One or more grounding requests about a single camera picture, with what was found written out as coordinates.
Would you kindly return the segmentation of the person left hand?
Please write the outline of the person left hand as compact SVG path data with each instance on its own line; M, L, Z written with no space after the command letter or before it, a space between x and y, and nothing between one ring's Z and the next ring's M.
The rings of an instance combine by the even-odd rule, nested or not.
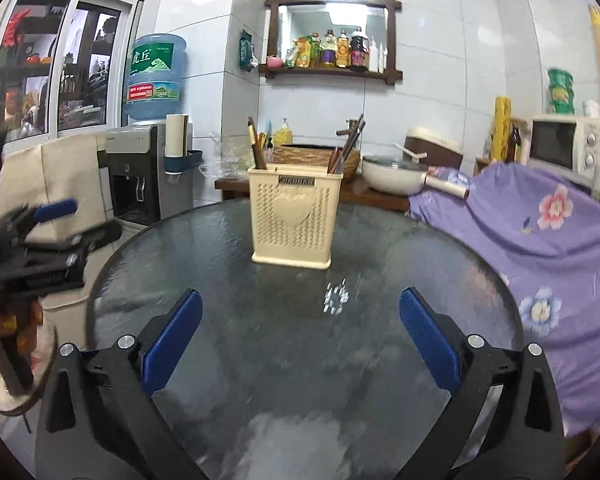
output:
M43 324L43 310L38 300L29 306L29 321L21 328L12 313L0 313L0 338L15 335L18 352L30 356L38 343L38 328Z

